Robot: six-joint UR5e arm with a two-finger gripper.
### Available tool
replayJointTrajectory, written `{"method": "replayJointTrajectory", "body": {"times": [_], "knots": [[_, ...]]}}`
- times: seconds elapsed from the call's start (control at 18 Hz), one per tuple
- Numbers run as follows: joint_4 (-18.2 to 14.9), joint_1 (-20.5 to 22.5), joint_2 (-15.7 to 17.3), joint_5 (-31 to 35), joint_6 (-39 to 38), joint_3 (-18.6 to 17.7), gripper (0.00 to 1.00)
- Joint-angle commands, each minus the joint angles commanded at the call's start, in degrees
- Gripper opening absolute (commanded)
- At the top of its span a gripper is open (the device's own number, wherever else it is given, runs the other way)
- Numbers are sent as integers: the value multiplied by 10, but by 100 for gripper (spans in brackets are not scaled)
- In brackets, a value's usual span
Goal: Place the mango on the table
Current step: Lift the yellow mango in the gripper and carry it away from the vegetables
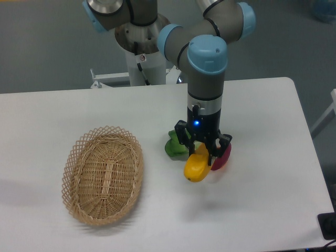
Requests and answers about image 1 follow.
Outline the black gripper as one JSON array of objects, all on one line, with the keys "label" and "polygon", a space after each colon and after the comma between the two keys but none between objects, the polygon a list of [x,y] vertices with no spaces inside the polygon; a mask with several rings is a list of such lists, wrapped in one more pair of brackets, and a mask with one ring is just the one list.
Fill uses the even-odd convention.
[{"label": "black gripper", "polygon": [[188,149],[189,156],[195,153],[194,140],[207,143],[208,165],[212,164],[213,157],[223,156],[233,138],[230,134],[218,132],[220,113],[221,110],[208,115],[193,115],[188,108],[187,122],[179,120],[174,127],[179,143]]}]

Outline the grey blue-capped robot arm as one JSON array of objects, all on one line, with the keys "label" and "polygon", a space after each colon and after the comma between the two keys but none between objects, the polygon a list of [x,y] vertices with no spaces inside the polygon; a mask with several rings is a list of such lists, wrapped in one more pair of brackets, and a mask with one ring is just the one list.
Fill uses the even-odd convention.
[{"label": "grey blue-capped robot arm", "polygon": [[165,83],[165,63],[187,76],[187,121],[175,132],[190,156],[195,142],[205,145],[205,162],[221,157],[232,140],[221,134],[227,45],[250,35],[256,27],[251,6],[235,1],[198,1],[203,20],[192,28],[171,24],[159,14],[157,1],[83,1],[94,28],[114,31],[127,57],[130,84]]}]

